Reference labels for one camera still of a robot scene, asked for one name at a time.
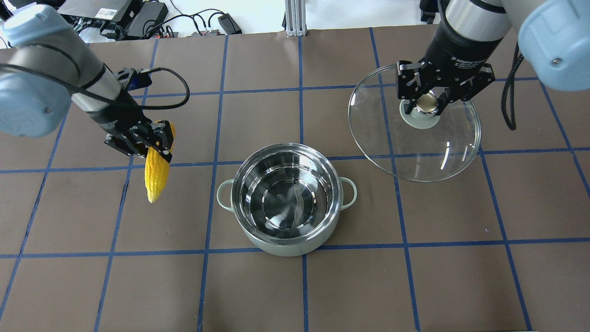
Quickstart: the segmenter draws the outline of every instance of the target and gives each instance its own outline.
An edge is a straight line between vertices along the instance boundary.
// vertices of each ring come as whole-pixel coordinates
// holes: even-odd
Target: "metal frame post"
[[[307,35],[305,24],[305,0],[285,0],[285,31],[288,36]]]

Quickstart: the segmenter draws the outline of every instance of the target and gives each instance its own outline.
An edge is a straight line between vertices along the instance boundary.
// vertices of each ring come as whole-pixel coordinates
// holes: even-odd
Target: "blue tape line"
[[[203,249],[197,250],[153,250],[153,251],[120,251],[113,252],[112,256],[127,257],[127,256],[168,256],[168,255],[199,255],[203,254]]]
[[[303,331],[309,332],[309,302],[307,300],[307,254],[301,257],[303,280]]]
[[[244,161],[241,160],[232,160],[232,161],[218,161],[217,165],[241,165]]]
[[[555,111],[555,107],[553,107],[553,102],[551,101],[551,98],[549,97],[549,93],[547,92],[547,88],[545,88],[545,85],[543,83],[541,83],[541,81],[539,81],[539,84],[541,84],[541,88],[543,89],[543,93],[545,94],[545,98],[547,99],[547,103],[549,104],[549,108],[551,108],[551,112],[553,113],[553,117],[555,117],[555,121],[557,122],[557,125],[559,126],[559,130],[561,131],[561,134],[563,135],[563,140],[565,141],[565,144],[568,146],[568,150],[570,150],[570,152],[572,153],[573,163],[576,165],[576,168],[578,169],[578,173],[580,175],[580,179],[582,180],[582,183],[584,184],[584,187],[586,188],[586,194],[588,195],[588,197],[590,197],[590,186],[588,185],[588,181],[586,180],[586,177],[584,176],[584,172],[582,171],[582,167],[580,166],[580,163],[578,162],[578,156],[576,156],[576,154],[574,153],[574,150],[572,148],[572,144],[570,143],[569,138],[568,138],[567,134],[565,133],[565,128],[563,127],[563,125],[561,124],[561,121],[559,120],[559,117],[557,116],[557,112]]]
[[[177,162],[171,163],[170,167],[213,166],[214,164],[214,162]]]
[[[109,257],[110,252],[25,253],[22,258]]]
[[[96,312],[96,320],[94,321],[94,332],[99,331],[100,319],[103,314],[104,299],[107,294],[107,287],[109,286],[109,278],[111,267],[113,266],[113,253],[117,245],[117,238],[119,237],[119,227],[121,226],[121,218],[123,217],[123,207],[125,205],[125,198],[127,197],[127,189],[129,188],[129,181],[131,180],[131,170],[133,169],[133,156],[129,157],[129,165],[127,165],[127,175],[125,176],[125,184],[123,185],[123,191],[121,193],[121,201],[119,202],[119,211],[117,212],[117,219],[113,231],[113,240],[111,242],[109,262],[107,263],[107,269],[104,273],[103,289],[100,293],[99,309]]]
[[[209,215],[207,217],[207,233],[205,236],[205,255],[203,257],[203,271],[201,275],[201,294],[199,296],[199,314],[197,319],[197,331],[201,331],[203,325],[203,312],[205,308],[205,287],[207,285],[207,267],[209,265],[209,243],[211,241],[211,222],[213,219],[213,205],[215,201],[215,178],[217,177],[217,161],[219,158],[219,138],[221,135],[221,115],[223,110],[223,95],[225,86],[225,67],[227,64],[227,44],[229,38],[225,36],[223,50],[223,62],[221,67],[221,84],[219,85],[219,108],[217,109],[217,134],[215,136],[215,154],[213,159],[213,172],[211,174],[211,192],[209,193]]]
[[[299,143],[304,144],[303,124],[303,44],[301,36],[297,36],[299,54]],[[301,273],[303,276],[303,331],[309,332],[309,307],[307,305],[307,255],[301,257]]]
[[[152,61],[150,63],[150,68],[153,68],[153,66],[156,62],[157,50],[158,50],[158,40],[156,39],[154,42],[154,45],[153,45]],[[148,89],[149,89],[149,86],[146,86],[145,90],[143,91],[142,105],[146,104]],[[113,241],[111,243],[111,248],[110,248],[111,255],[109,255],[109,262],[107,263],[107,269],[106,269],[106,272],[104,273],[104,282],[103,282],[103,289],[100,294],[99,309],[96,312],[96,320],[94,321],[94,332],[99,332],[100,319],[101,319],[102,313],[103,313],[104,299],[106,297],[107,287],[109,286],[111,267],[113,266],[113,255],[112,254],[114,253],[115,247],[117,245],[117,238],[119,237],[119,227],[121,225],[121,217],[123,215],[123,208],[125,205],[125,198],[127,196],[127,189],[129,188],[129,180],[131,179],[132,169],[133,169],[133,156],[131,156],[129,158],[129,164],[127,165],[127,176],[125,178],[125,184],[123,185],[123,192],[121,193],[121,202],[119,204],[119,212],[117,213],[117,221],[115,223],[115,228],[114,228],[114,232],[113,232]]]
[[[206,96],[218,95],[219,91],[205,91],[205,92],[191,92],[190,96]],[[146,98],[162,98],[162,97],[184,97],[184,93],[160,93],[158,95],[146,95]]]
[[[328,160],[359,160],[359,159],[367,159],[364,155],[345,155],[339,157],[328,157]]]
[[[371,44],[373,45],[373,53],[375,55],[375,64],[377,68],[380,67],[379,64],[379,54],[377,52],[377,45],[375,43],[375,35],[373,34],[373,28],[369,28],[369,33],[371,35]],[[383,118],[385,120],[385,131],[387,134],[387,143],[389,145],[389,154],[391,157],[391,167],[395,173],[395,158],[394,158],[394,146],[391,141],[391,133],[389,130],[389,117],[387,115],[387,106],[385,104],[385,92],[383,87],[383,80],[381,75],[379,75],[379,88],[381,90],[381,104],[383,107]],[[394,177],[394,186],[395,186],[395,196],[398,204],[398,213],[399,213],[399,226],[402,232],[402,240],[404,241],[404,255],[406,260],[406,270],[408,272],[408,285],[409,285],[409,293],[410,298],[412,301],[412,311],[414,313],[414,325],[417,331],[420,331],[420,319],[418,316],[418,304],[416,302],[416,292],[414,290],[414,276],[412,274],[412,263],[409,256],[409,247],[408,247],[408,237],[405,230],[405,222],[404,222],[404,212],[402,207],[402,198],[401,193],[399,191],[399,182],[398,178]]]
[[[590,242],[590,237],[568,237],[557,239],[525,239],[525,240],[508,240],[511,245],[535,245],[539,243],[578,243]]]
[[[459,242],[416,242],[408,243],[410,248],[464,247],[464,246],[497,246],[503,245],[502,240],[459,241]]]
[[[27,230],[25,231],[25,236],[22,239],[21,248],[18,252],[17,260],[14,263],[14,267],[12,268],[12,274],[10,276],[10,280],[8,281],[8,286],[6,287],[6,292],[4,293],[4,298],[2,299],[2,305],[0,305],[0,321],[2,321],[2,316],[4,315],[4,310],[6,309],[6,303],[8,302],[8,297],[10,296],[10,292],[12,290],[12,285],[14,284],[14,279],[17,276],[18,267],[21,264],[22,255],[25,251],[25,247],[26,247],[27,241],[29,239],[29,234],[31,233],[33,221],[35,220],[35,216],[37,215],[37,209],[39,208],[39,202],[41,201],[41,195],[43,194],[43,189],[45,188],[45,183],[47,182],[47,176],[49,175],[49,169],[51,168],[51,164],[53,163],[55,153],[57,152],[57,147],[60,143],[61,134],[64,131],[65,120],[67,119],[68,114],[69,114],[69,111],[67,111],[65,113],[64,118],[61,120],[60,129],[57,132],[57,136],[55,137],[55,142],[53,143],[53,149],[51,150],[51,155],[49,157],[49,160],[47,161],[47,168],[45,168],[45,173],[43,175],[41,187],[39,188],[39,193],[37,194],[37,199],[35,199],[35,204],[33,205],[31,217],[29,218],[29,222],[27,223]]]
[[[530,323],[529,312],[526,309],[525,297],[523,296],[522,289],[520,288],[520,281],[518,278],[518,273],[516,272],[516,266],[514,265],[514,259],[512,258],[512,251],[510,250],[508,236],[506,235],[506,229],[504,228],[504,221],[502,220],[502,214],[500,213],[500,206],[498,204],[498,199],[496,197],[496,191],[494,190],[494,185],[491,182],[490,171],[487,168],[487,163],[486,163],[486,156],[483,153],[483,148],[481,147],[481,145],[479,147],[479,150],[480,150],[480,152],[482,152],[482,154],[480,155],[481,163],[483,164],[483,170],[486,173],[487,185],[490,188],[491,200],[492,200],[492,203],[494,204],[494,210],[496,211],[498,225],[500,226],[500,233],[502,234],[504,247],[506,248],[506,255],[508,257],[508,263],[510,264],[510,270],[512,272],[512,277],[514,279],[514,285],[516,287],[516,293],[518,295],[518,299],[520,302],[520,308],[521,308],[522,314],[525,318],[527,330],[532,331],[533,328]]]
[[[13,174],[13,173],[44,173],[46,169],[30,169],[30,170],[0,170],[0,174]]]
[[[255,89],[255,90],[229,90],[224,91],[225,94],[235,95],[237,93],[259,93],[259,92],[288,92],[288,91],[299,91],[298,87],[284,87],[277,89]]]
[[[590,151],[590,147],[583,148],[572,148],[573,151]],[[535,154],[535,153],[548,153],[548,152],[569,152],[568,148],[554,148],[554,149],[521,149],[521,150],[492,150],[492,151],[478,151],[477,154],[484,155],[497,155],[497,154]],[[415,157],[438,157],[444,154],[394,154],[394,158],[415,158]],[[390,158],[390,155],[372,155],[369,156],[371,159],[386,159]],[[328,157],[329,160],[362,160],[368,159],[364,155],[345,155],[345,156],[334,156]],[[232,161],[218,161],[217,165],[241,165],[244,161],[232,160]],[[171,167],[191,167],[191,166],[212,166],[212,161],[208,162],[179,162],[170,164]],[[133,169],[145,168],[145,165],[133,165]],[[79,167],[79,168],[51,168],[49,172],[100,172],[100,171],[118,171],[126,170],[127,166],[112,166],[112,167]],[[42,173],[45,169],[28,169],[28,170],[0,170],[0,174],[15,174],[15,173]]]
[[[303,135],[303,49],[301,47],[301,36],[297,36],[299,45],[299,143],[304,144]]]
[[[328,85],[328,86],[304,86],[302,90],[337,90],[337,89],[354,89],[356,85]]]
[[[323,245],[317,248],[317,250],[389,249],[403,247],[403,243],[377,243],[367,245]]]
[[[458,242],[414,242],[408,243],[409,248],[462,247],[462,246],[498,246],[505,243],[511,245],[535,245],[548,243],[584,243],[590,242],[590,237],[563,237],[550,239],[520,239],[520,240],[487,240],[487,241],[458,241]],[[316,250],[362,250],[362,249],[390,249],[404,248],[403,243],[377,243],[360,245],[323,245]],[[243,253],[263,252],[260,248],[226,248],[209,249],[208,253]],[[152,251],[124,251],[124,252],[65,252],[65,253],[24,253],[21,258],[69,258],[69,257],[109,257],[109,256],[166,256],[166,255],[198,255],[204,254],[204,249],[192,250],[152,250]],[[3,254],[0,259],[17,258],[17,254]]]
[[[228,249],[209,249],[209,253],[238,253],[238,252],[262,252],[260,248],[228,248]]]
[[[397,86],[397,84],[395,84],[395,83],[369,84],[369,85],[366,85],[365,88],[370,88],[370,87],[392,87],[392,86]]]
[[[535,153],[547,153],[547,152],[568,152],[567,148],[556,148],[556,149],[524,149],[524,150],[494,150],[494,151],[483,151],[485,155],[493,154],[535,154]]]

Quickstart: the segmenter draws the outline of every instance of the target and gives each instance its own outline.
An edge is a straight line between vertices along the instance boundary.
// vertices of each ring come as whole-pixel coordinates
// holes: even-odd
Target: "stainless steel pot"
[[[345,205],[343,182],[354,192]],[[231,205],[226,206],[221,191],[230,184]],[[322,245],[356,196],[354,182],[338,177],[326,157],[295,143],[258,150],[217,189],[217,202],[235,214],[253,244],[278,256],[303,255]]]

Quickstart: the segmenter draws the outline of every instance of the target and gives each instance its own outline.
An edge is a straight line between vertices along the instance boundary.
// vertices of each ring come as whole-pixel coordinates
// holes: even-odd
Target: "yellow corn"
[[[172,136],[176,138],[176,131],[174,125],[170,123],[170,129],[172,130]],[[170,173],[170,164],[158,154],[154,148],[148,148],[146,157],[146,169],[145,169],[145,183],[147,189],[147,200],[150,203],[154,203],[160,194],[166,187],[168,181],[168,174]]]

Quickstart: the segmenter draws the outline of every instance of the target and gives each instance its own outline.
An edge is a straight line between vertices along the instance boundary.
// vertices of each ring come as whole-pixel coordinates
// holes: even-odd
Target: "glass lid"
[[[481,123],[471,101],[449,104],[435,115],[435,92],[424,95],[409,115],[395,87],[396,65],[367,75],[348,107],[350,130],[367,158],[396,177],[434,182],[450,178],[477,155]]]

